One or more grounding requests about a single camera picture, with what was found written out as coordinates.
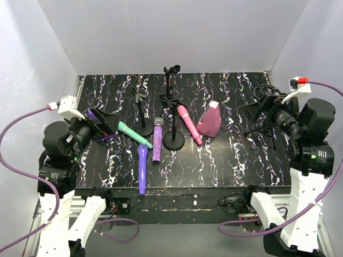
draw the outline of black marble tabletop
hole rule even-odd
[[[204,135],[202,146],[198,146],[178,117],[177,129],[185,136],[185,145],[172,152],[162,147],[158,165],[152,164],[150,151],[147,186],[290,185],[287,143],[281,131],[274,131],[276,151],[271,149],[271,138],[258,132],[243,136],[251,127],[238,107],[253,102],[254,87],[266,83],[263,73],[179,73],[171,77],[170,83],[173,96],[186,105],[194,124],[210,100],[220,102],[222,126],[215,138]],[[166,88],[164,74],[88,75],[78,109],[85,112],[96,106],[118,113],[133,128],[139,120],[130,86],[146,94],[142,105],[146,118],[153,120],[160,115],[159,94]],[[170,110],[164,110],[163,118],[166,133],[172,125]],[[77,186],[137,187],[137,147],[137,142],[121,132],[107,142],[91,142],[79,160]]]

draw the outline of purple microphone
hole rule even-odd
[[[146,189],[146,160],[148,156],[147,145],[139,145],[138,147],[139,156],[139,170],[138,170],[138,189],[139,194],[145,194]]]
[[[152,163],[159,164],[161,162],[161,148],[162,148],[162,130],[163,119],[157,117],[154,120],[154,145],[152,151]]]

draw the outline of black stand base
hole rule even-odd
[[[154,133],[154,123],[150,119],[144,119],[144,121],[145,121],[145,127],[143,127],[141,122],[139,122],[135,125],[134,130],[135,132],[140,134],[143,138],[147,138],[150,135],[152,135],[152,133]]]
[[[169,151],[180,150],[184,145],[184,136],[181,132],[176,131],[175,140],[173,141],[173,133],[172,131],[168,131],[163,137],[163,145]]]

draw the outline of white wall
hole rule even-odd
[[[38,0],[79,75],[270,70],[308,0]]]
[[[0,131],[13,119],[75,94],[78,77],[36,0],[0,0]],[[3,140],[6,161],[38,175],[46,125],[43,112],[12,127]],[[0,248],[28,233],[38,200],[37,182],[0,165]],[[0,254],[21,256],[25,242]]]
[[[272,70],[273,85],[288,92],[288,79],[299,75],[343,89],[342,12],[341,0],[309,1]],[[342,97],[333,90],[316,85],[312,86],[310,97],[325,99],[336,107],[335,121],[327,137],[327,141],[335,151],[334,171],[336,171],[343,158]],[[324,222],[336,256],[343,256],[342,187],[343,176],[323,200]]]

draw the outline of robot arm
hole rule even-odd
[[[40,157],[39,177],[57,188],[59,209],[53,220],[48,222],[55,209],[55,196],[50,187],[38,182],[41,219],[49,224],[41,231],[37,256],[81,257],[85,256],[84,247],[96,220],[106,209],[114,207],[114,199],[109,189],[94,188],[83,211],[69,229],[70,206],[80,171],[77,160],[91,140],[115,134],[120,117],[104,114],[97,108],[90,108],[88,117],[84,117],[76,110],[76,98],[72,96],[61,99],[58,113],[65,122],[54,122],[44,131],[46,150]]]
[[[310,99],[299,113],[296,96],[310,93],[307,78],[296,77],[290,81],[293,89],[288,95],[265,93],[256,103],[242,107],[252,122],[263,112],[265,126],[278,126],[289,137],[288,156],[292,187],[288,218],[292,218],[313,203],[304,215],[278,232],[264,236],[264,247],[274,256],[324,256],[318,250],[317,229],[323,193],[332,175],[334,153],[324,141],[327,129],[334,121],[335,108],[321,99]],[[285,220],[272,202],[265,188],[249,186],[244,203],[253,207],[267,230]]]

